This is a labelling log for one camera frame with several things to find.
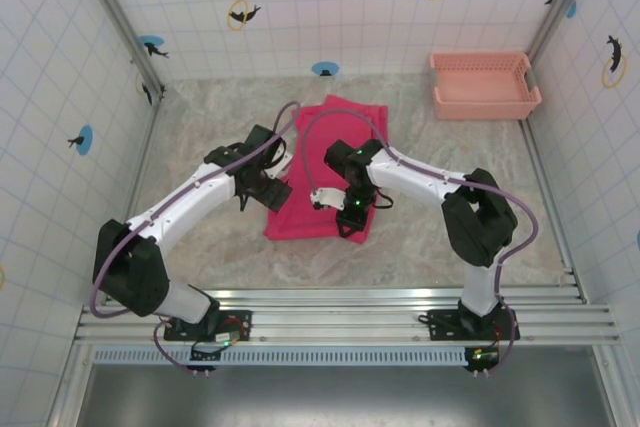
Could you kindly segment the pink long pants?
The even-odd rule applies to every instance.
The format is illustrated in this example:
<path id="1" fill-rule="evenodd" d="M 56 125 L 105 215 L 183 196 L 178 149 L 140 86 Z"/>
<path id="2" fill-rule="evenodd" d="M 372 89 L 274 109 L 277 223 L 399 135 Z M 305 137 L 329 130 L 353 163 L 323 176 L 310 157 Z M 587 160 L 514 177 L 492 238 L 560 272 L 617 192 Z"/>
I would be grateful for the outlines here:
<path id="1" fill-rule="evenodd" d="M 355 103 L 335 95 L 322 105 L 304 107 L 296 119 L 295 153 L 283 177 L 292 192 L 283 207 L 270 212 L 264 235 L 271 241 L 331 238 L 339 236 L 337 211 L 316 210 L 311 203 L 310 181 L 319 188 L 345 190 L 348 183 L 324 162 L 327 149 L 341 140 L 353 148 L 375 136 L 376 126 L 388 136 L 388 108 Z"/>

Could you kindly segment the pink perforated plastic basket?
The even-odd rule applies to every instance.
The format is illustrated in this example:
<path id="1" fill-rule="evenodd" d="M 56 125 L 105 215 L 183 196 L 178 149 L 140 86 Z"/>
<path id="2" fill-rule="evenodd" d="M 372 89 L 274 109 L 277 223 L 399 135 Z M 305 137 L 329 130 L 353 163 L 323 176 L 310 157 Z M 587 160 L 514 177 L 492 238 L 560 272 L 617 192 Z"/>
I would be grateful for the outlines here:
<path id="1" fill-rule="evenodd" d="M 439 120 L 523 120 L 541 103 L 528 56 L 517 51 L 434 53 L 429 57 Z"/>

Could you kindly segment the shark blue spot sticker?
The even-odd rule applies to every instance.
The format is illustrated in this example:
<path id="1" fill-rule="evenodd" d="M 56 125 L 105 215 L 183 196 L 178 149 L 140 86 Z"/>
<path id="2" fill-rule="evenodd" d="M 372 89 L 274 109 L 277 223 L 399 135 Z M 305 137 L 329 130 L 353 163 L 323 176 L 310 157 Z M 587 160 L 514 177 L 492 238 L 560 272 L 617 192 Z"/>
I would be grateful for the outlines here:
<path id="1" fill-rule="evenodd" d="M 156 35 L 141 35 L 138 37 L 140 44 L 146 49 L 150 57 L 159 56 L 168 59 L 170 54 L 162 50 L 165 40 Z"/>

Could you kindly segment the left controller board green light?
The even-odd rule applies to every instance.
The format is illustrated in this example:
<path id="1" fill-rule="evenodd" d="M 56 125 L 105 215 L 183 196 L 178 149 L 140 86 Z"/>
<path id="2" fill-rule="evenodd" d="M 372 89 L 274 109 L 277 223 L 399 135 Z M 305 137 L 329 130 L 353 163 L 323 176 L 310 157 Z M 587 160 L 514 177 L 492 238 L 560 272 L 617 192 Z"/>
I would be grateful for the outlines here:
<path id="1" fill-rule="evenodd" d="M 219 361 L 222 354 L 240 339 L 239 331 L 215 334 L 211 340 L 196 341 L 190 349 L 188 366 L 194 377 L 203 374 L 208 377 L 215 368 L 209 362 Z"/>

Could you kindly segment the controller board green light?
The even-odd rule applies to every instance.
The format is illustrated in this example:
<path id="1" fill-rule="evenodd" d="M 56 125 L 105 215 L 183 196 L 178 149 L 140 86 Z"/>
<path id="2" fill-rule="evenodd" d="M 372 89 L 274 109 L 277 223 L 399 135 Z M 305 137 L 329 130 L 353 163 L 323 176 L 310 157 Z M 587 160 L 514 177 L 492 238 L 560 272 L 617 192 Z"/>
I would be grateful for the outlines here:
<path id="1" fill-rule="evenodd" d="M 219 361 L 222 354 L 240 339 L 239 331 L 215 334 L 211 340 L 196 341 L 190 349 L 188 366 L 194 377 L 203 374 L 208 377 L 215 368 L 209 362 Z"/>
<path id="2" fill-rule="evenodd" d="M 464 356 L 467 362 L 465 369 L 475 377 L 479 374 L 489 376 L 489 372 L 500 362 L 499 348 L 495 346 L 468 347 Z"/>

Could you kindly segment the right controller board green light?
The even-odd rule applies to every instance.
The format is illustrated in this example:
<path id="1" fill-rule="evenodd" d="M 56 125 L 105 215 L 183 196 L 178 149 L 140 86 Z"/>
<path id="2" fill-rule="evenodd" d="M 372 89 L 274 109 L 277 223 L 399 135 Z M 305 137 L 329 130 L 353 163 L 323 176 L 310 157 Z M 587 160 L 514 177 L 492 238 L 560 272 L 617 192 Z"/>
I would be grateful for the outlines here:
<path id="1" fill-rule="evenodd" d="M 479 374 L 489 376 L 489 372 L 500 362 L 499 348 L 495 346 L 468 347 L 464 356 L 467 362 L 465 369 L 475 377 Z"/>

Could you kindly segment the fish blue circle sticker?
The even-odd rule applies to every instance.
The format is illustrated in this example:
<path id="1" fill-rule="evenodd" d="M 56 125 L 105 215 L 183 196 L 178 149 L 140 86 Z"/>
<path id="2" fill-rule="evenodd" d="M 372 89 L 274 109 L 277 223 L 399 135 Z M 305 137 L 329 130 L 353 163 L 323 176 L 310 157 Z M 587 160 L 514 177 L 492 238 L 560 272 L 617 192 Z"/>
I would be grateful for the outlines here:
<path id="1" fill-rule="evenodd" d="M 91 125 L 84 125 L 74 138 L 67 140 L 68 147 L 74 148 L 80 156 L 87 156 L 91 150 L 94 132 Z"/>

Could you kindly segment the aluminium mounting rail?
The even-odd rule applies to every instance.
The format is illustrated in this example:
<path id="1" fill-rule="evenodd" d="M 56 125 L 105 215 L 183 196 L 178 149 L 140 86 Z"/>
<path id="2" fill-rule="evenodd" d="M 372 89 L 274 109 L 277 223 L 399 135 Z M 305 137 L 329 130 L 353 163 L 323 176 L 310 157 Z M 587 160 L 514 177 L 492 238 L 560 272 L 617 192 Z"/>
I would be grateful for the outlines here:
<path id="1" fill-rule="evenodd" d="M 224 309 L 252 311 L 251 346 L 406 346 L 428 343 L 418 316 L 455 307 L 460 293 L 458 288 L 296 288 L 211 294 Z M 516 313 L 521 346 L 620 341 L 610 308 L 587 303 L 576 285 L 515 286 L 502 293 Z"/>

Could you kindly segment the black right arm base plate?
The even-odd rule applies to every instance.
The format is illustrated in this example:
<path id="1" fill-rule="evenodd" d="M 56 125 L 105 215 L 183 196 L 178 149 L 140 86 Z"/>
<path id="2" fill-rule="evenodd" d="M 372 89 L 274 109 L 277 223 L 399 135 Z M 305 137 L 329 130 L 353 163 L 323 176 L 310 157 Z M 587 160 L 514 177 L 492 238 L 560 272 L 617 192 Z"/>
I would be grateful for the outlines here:
<path id="1" fill-rule="evenodd" d="M 429 331 L 431 341 L 508 341 L 521 338 L 518 326 L 503 309 L 478 317 L 461 309 L 432 309 L 417 320 Z"/>

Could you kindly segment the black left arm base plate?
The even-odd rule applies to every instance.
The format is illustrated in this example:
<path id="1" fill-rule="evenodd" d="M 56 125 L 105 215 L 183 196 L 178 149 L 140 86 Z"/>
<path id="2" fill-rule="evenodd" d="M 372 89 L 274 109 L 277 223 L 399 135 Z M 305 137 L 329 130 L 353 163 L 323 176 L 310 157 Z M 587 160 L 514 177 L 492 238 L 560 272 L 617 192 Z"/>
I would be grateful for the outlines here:
<path id="1" fill-rule="evenodd" d="M 239 331 L 239 341 L 248 341 L 252 328 L 251 310 L 216 310 L 208 312 L 195 324 L 178 318 L 170 318 L 163 333 L 166 341 L 196 342 L 211 340 L 215 334 Z"/>

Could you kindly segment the aluminium side rail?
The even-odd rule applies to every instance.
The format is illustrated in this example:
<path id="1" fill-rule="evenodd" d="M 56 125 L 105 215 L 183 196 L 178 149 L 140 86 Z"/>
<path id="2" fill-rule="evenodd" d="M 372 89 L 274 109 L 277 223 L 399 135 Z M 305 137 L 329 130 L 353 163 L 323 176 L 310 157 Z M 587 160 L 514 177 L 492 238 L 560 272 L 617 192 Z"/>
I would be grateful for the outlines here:
<path id="1" fill-rule="evenodd" d="M 578 273 L 576 271 L 574 258 L 571 253 L 567 236 L 561 222 L 559 210 L 553 196 L 549 177 L 543 165 L 543 159 L 538 147 L 538 142 L 535 139 L 531 122 L 526 119 L 520 121 L 519 126 L 527 147 L 544 207 L 547 212 L 549 226 L 553 233 L 554 240 L 559 251 L 560 260 L 564 269 L 564 276 L 570 277 L 569 284 L 577 289 L 578 299 L 581 301 L 581 303 L 588 304 L 589 298 L 584 292 L 583 286 L 581 285 Z"/>

